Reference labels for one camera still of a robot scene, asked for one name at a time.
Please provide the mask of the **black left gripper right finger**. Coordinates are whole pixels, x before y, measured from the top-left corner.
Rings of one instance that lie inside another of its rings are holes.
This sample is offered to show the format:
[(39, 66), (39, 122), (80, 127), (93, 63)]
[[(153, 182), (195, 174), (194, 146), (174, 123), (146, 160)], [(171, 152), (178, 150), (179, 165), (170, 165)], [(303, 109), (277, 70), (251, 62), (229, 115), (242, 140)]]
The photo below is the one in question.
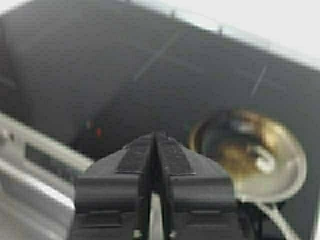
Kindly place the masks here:
[(217, 162), (159, 132), (154, 151), (164, 239), (245, 239), (232, 180)]

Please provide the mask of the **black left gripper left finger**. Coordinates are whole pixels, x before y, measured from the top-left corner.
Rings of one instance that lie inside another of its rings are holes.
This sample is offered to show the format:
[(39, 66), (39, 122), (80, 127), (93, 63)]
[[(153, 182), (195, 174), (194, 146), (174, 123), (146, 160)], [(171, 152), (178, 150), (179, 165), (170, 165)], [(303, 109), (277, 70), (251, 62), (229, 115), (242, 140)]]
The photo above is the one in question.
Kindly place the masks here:
[(71, 239), (148, 239), (154, 143), (138, 137), (77, 178)]

